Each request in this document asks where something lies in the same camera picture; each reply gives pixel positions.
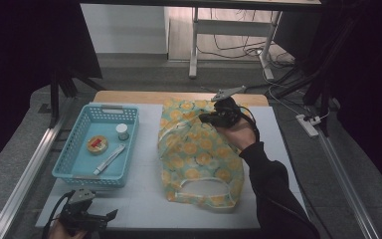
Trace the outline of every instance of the handheld device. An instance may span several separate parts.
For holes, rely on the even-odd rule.
[[[239,88],[219,90],[216,96],[211,100],[212,102],[215,102],[215,111],[207,114],[200,114],[200,121],[210,123],[212,126],[217,127],[232,127],[240,119],[244,119],[252,127],[254,134],[256,135],[256,141],[260,141],[260,132],[256,125],[256,119],[254,117],[248,117],[241,112],[241,109],[245,109],[251,115],[253,114],[250,110],[238,106],[234,99],[232,99],[232,95],[244,90],[245,88],[245,86],[241,86]]]
[[[42,238],[48,238],[55,212],[65,198],[68,198],[67,203],[61,211],[59,221],[71,236],[74,236],[76,231],[79,230],[88,231],[88,234],[105,230],[107,222],[116,217],[117,209],[107,213],[105,216],[89,214],[88,209],[90,205],[92,205],[95,197],[96,194],[86,188],[65,193],[55,205],[48,223],[43,229]]]

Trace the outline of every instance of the metal rod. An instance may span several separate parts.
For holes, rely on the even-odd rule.
[[[273,18],[273,21],[271,24],[271,29],[270,29],[270,32],[269,32],[268,37],[266,39],[266,45],[263,48],[263,52],[262,52],[263,59],[266,59],[268,56],[269,47],[272,44],[273,36],[275,35],[276,28],[278,26],[279,17],[281,16],[281,13],[282,12],[273,12],[272,13],[272,14],[275,14],[275,17]]]
[[[58,135],[62,125],[67,120],[67,112],[72,106],[74,99],[68,98],[62,110],[61,117],[53,128],[48,128],[34,152],[29,164],[20,177],[17,185],[12,191],[7,203],[0,213],[0,238],[4,238],[8,232],[21,204],[33,184],[37,172],[45,161],[52,143]]]
[[[319,138],[330,162],[331,168],[336,175],[337,181],[339,182],[340,187],[345,194],[346,200],[354,211],[355,218],[358,221],[359,227],[361,228],[364,237],[367,239],[379,239],[380,236],[378,235],[371,217],[368,214],[364,203],[359,198],[358,193],[356,192],[343,164],[340,161],[339,156],[337,155],[336,150],[333,147],[333,144],[321,130],[319,131]]]
[[[192,23],[192,44],[189,78],[197,78],[197,35],[198,35],[198,8],[194,8],[194,18]]]

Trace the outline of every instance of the table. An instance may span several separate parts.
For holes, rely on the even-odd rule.
[[[126,185],[116,190],[98,191],[89,213],[99,215],[119,209],[118,216],[107,225],[108,229],[112,230],[259,228],[256,197],[248,180],[249,169],[246,164],[244,164],[246,180],[241,199],[233,209],[212,209],[168,202],[164,197],[160,161],[157,156],[158,120],[161,116],[162,103],[170,98],[208,100],[213,96],[214,94],[196,93],[98,92],[94,103],[128,106],[133,104],[138,107],[139,127]],[[304,207],[275,114],[268,106],[266,98],[260,95],[234,95],[234,99],[238,103],[248,104],[258,119],[258,128],[263,132],[262,140],[267,146],[267,154],[286,166],[290,190]],[[72,189],[72,186],[57,179],[36,226],[43,227],[46,224],[58,199]]]
[[[296,0],[289,1],[294,4],[300,5],[321,5],[318,0]],[[231,36],[253,36],[253,37],[266,37],[266,44],[262,50],[259,50],[260,62],[263,67],[264,75],[267,81],[274,79],[270,63],[267,56],[271,46],[273,37],[275,35],[282,11],[276,11],[272,21],[268,22],[244,22],[244,21],[222,21],[214,19],[198,19],[198,7],[194,8],[193,15],[193,28],[192,28],[192,45],[191,45],[191,58],[189,78],[197,78],[197,37],[198,34],[210,35],[231,35]]]

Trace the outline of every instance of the floral fabric bag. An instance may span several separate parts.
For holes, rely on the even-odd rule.
[[[238,150],[198,118],[213,110],[210,101],[172,99],[163,105],[158,153],[169,201],[231,208],[240,198],[244,169]]]

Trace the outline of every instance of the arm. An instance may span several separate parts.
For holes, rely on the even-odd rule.
[[[240,157],[250,168],[263,238],[319,238],[288,188],[287,169],[280,162],[268,159],[264,143],[256,142],[250,125],[241,119],[233,127],[217,127],[217,131],[241,150]]]

